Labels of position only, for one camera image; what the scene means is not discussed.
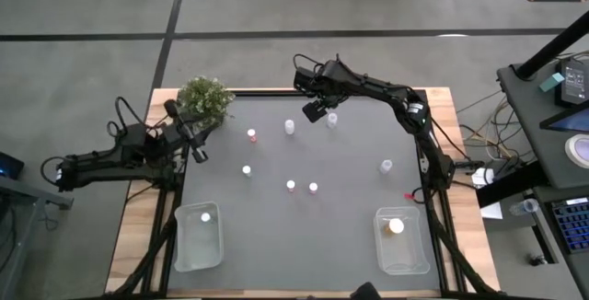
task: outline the potted plant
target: potted plant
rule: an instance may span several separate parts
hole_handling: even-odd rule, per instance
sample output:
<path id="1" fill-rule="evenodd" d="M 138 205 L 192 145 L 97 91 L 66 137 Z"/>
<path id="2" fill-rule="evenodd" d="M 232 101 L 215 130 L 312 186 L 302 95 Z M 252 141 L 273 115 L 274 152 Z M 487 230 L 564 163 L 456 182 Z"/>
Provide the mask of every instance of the potted plant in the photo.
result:
<path id="1" fill-rule="evenodd" d="M 194 125 L 204 130 L 223 124 L 225 116 L 229 116 L 227 106 L 234 98 L 217 78 L 197 76 L 180 89 L 177 102 L 179 111 L 199 119 Z"/>

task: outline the wooden table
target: wooden table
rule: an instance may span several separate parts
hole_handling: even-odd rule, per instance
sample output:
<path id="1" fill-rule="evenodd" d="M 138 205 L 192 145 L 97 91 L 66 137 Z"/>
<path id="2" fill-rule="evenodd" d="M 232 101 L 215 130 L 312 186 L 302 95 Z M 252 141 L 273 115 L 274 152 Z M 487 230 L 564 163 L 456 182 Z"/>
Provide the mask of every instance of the wooden table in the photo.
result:
<path id="1" fill-rule="evenodd" d="M 233 89 L 234 91 L 249 90 L 259 88 L 243 88 Z M 291 88 L 267 88 L 268 90 L 291 90 Z M 448 134 L 450 139 L 458 145 L 460 149 L 465 151 L 462 143 L 462 135 L 458 128 L 458 120 L 456 118 L 456 110 L 448 87 L 426 87 L 418 88 L 425 90 L 428 102 L 432 109 L 432 115 L 444 131 Z M 149 104 L 149 111 L 147 112 L 147 124 L 154 124 L 166 116 L 164 110 L 164 102 L 169 98 L 176 98 L 178 90 L 176 88 L 162 88 L 156 89 Z M 436 137 L 442 146 L 444 152 L 452 158 L 459 160 L 464 157 L 444 138 L 444 136 L 437 132 Z M 470 183 L 467 176 L 455 176 L 456 180 Z M 133 181 L 130 186 L 128 195 L 131 196 L 139 190 L 144 189 L 149 184 L 144 181 Z M 470 262 L 475 271 L 483 278 L 483 280 L 493 289 L 499 290 L 499 282 L 493 264 L 491 250 L 489 249 L 489 241 L 485 233 L 485 227 L 480 216 L 479 203 L 477 195 L 471 188 L 452 185 L 447 192 L 450 203 L 450 210 L 454 222 L 456 238 L 460 250 Z M 171 196 L 168 196 L 167 210 L 164 216 L 168 216 L 171 208 Z M 129 274 L 135 269 L 139 260 L 147 251 L 149 245 L 149 238 L 151 236 L 152 223 L 154 220 L 154 213 L 157 203 L 157 190 L 148 190 L 145 193 L 138 195 L 130 201 L 122 213 L 121 228 L 117 238 L 117 244 L 114 250 L 112 263 L 110 265 L 109 278 L 107 280 L 106 292 L 116 290 L 127 279 Z M 438 216 L 443 221 L 440 213 L 440 204 L 438 196 L 436 200 L 436 211 Z M 152 278 L 152 287 L 155 290 L 162 273 L 162 261 L 164 250 L 160 251 L 156 258 L 154 268 L 154 275 Z M 456 280 L 454 269 L 450 254 L 443 248 L 445 270 L 448 277 L 448 283 L 451 290 L 456 290 Z M 284 290 L 168 290 L 169 296 L 186 296 L 186 297 L 299 297 L 308 296 L 310 294 L 316 297 L 348 297 L 354 287 L 360 285 L 351 285 L 350 290 L 342 292 L 322 292 L 322 291 L 284 291 Z M 440 293 L 437 290 L 422 290 L 422 291 L 394 291 L 382 292 L 381 295 L 385 297 L 401 297 L 401 296 L 421 296 L 421 297 L 435 297 Z"/>

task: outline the keyboard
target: keyboard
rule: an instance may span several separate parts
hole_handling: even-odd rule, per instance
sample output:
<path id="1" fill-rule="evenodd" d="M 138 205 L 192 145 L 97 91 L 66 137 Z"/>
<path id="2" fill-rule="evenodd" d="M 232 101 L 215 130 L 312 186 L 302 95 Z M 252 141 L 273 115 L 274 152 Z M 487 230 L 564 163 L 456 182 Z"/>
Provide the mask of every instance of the keyboard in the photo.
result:
<path id="1" fill-rule="evenodd" d="M 589 250 L 589 198 L 551 203 L 569 253 Z"/>

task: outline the concrete floor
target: concrete floor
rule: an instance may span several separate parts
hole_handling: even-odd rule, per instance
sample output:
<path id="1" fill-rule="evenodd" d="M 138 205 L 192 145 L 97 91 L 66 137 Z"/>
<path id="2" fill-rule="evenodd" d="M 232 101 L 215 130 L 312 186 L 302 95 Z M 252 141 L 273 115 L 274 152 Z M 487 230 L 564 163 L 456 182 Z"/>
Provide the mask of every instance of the concrete floor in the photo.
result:
<path id="1" fill-rule="evenodd" d="M 0 34 L 163 32 L 173 0 L 0 0 Z M 565 27 L 587 4 L 526 0 L 183 0 L 177 32 L 282 29 L 525 29 Z M 163 87 L 196 75 L 230 87 L 289 87 L 292 55 L 319 60 L 338 52 L 358 72 L 416 87 L 451 87 L 457 109 L 499 89 L 495 70 L 524 61 L 552 37 L 467 37 L 175 41 Z M 40 179 L 48 156 L 108 149 L 106 122 L 114 99 L 144 112 L 160 41 L 0 42 L 0 151 L 23 159 L 23 179 Z M 582 40 L 574 50 L 589 49 Z M 481 124 L 501 97 L 459 114 Z M 510 146 L 529 145 L 518 135 Z M 477 149 L 468 149 L 486 158 Z M 51 233 L 40 225 L 19 286 L 23 299 L 65 299 L 104 290 L 121 219 L 126 183 L 76 190 L 71 212 Z M 489 232 L 504 291 L 578 299 L 566 266 L 530 268 L 537 251 L 531 230 Z M 541 284 L 542 288 L 533 288 Z"/>

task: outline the clear plastic bin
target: clear plastic bin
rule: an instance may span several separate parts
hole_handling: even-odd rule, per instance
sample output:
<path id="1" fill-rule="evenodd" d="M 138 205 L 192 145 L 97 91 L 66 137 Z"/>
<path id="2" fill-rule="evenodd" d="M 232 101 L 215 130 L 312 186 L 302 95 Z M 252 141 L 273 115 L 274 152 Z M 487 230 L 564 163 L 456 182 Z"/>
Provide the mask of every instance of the clear plastic bin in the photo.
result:
<path id="1" fill-rule="evenodd" d="M 400 234 L 390 234 L 385 230 L 392 218 L 400 219 L 405 225 Z M 390 275 L 407 275 L 430 270 L 423 253 L 419 218 L 420 211 L 415 207 L 387 207 L 376 211 L 376 255 L 382 271 Z"/>
<path id="2" fill-rule="evenodd" d="M 209 214 L 202 220 L 202 214 Z M 223 260 L 223 233 L 219 207 L 214 202 L 188 204 L 178 207 L 177 257 L 178 272 L 195 271 L 217 266 Z"/>

